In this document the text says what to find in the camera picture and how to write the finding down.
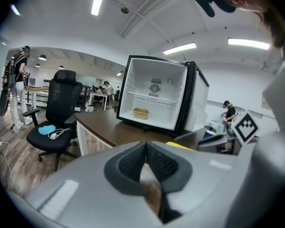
tan basket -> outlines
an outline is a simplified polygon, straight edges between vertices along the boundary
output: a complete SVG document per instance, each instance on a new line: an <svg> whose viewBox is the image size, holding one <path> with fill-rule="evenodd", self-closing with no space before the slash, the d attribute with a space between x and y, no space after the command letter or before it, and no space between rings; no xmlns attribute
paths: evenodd
<svg viewBox="0 0 285 228"><path fill-rule="evenodd" d="M148 119L148 114L149 114L149 111L145 110L145 109L134 108L134 110L133 110L133 117L134 118L147 120Z"/></svg>

desk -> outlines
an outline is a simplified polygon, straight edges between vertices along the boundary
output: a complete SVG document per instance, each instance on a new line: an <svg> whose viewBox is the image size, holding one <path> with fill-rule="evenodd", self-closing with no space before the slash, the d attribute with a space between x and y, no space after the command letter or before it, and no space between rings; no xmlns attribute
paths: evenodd
<svg viewBox="0 0 285 228"><path fill-rule="evenodd" d="M91 92L91 93L90 93L89 105L92 104L92 97L91 97L92 95L96 95L96 96L100 96L100 97L104 97L104 98L105 98L105 103L103 102L103 105L105 105L105 106L104 106L104 111L105 111L106 100L107 100L107 98L108 98L108 95L105 95L105 94L102 94L102 93Z"/></svg>
<svg viewBox="0 0 285 228"><path fill-rule="evenodd" d="M32 93L32 102L31 102L31 106L33 109L36 109L36 93L38 92L42 92L42 91L47 91L48 87L41 87L41 88L35 88L35 87L30 87L30 86L26 86L24 88L25 91L30 91Z"/></svg>
<svg viewBox="0 0 285 228"><path fill-rule="evenodd" d="M77 135L81 155L88 154L88 135L96 139L100 151L136 141L175 142L196 149L198 141L203 139L206 131L204 128L174 140L169 135L151 130L145 131L141 127L127 124L116 118L114 110L76 113L74 117L77 120Z"/></svg>

chair seat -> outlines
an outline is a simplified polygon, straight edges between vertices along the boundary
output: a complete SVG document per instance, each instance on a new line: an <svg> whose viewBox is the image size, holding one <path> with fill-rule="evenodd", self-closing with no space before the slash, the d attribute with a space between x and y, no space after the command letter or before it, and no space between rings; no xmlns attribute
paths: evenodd
<svg viewBox="0 0 285 228"><path fill-rule="evenodd" d="M47 152L59 152L65 150L72 139L72 128L70 130L65 131L63 134L61 134L56 139L50 139L48 135L42 135L39 133L38 128L43 126L49 126L54 125L56 129L61 128L59 126L56 126L55 124L52 124L48 121L42 122L37 127L34 127L32 131L30 131L27 135L27 141L33 145L35 148L47 151Z"/></svg>

microwave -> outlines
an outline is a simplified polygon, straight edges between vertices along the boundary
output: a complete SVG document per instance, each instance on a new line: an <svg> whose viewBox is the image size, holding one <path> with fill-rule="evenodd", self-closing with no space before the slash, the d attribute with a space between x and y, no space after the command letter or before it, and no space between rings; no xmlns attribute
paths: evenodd
<svg viewBox="0 0 285 228"><path fill-rule="evenodd" d="M43 87L43 78L28 78L28 86L41 88Z"/></svg>

open refrigerator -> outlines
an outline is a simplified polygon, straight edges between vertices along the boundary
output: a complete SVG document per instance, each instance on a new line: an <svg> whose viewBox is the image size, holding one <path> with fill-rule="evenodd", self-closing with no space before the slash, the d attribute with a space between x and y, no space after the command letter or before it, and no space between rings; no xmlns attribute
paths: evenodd
<svg viewBox="0 0 285 228"><path fill-rule="evenodd" d="M117 118L164 133L182 135L204 127L209 84L195 62L129 56ZM148 110L146 120L133 116Z"/></svg>

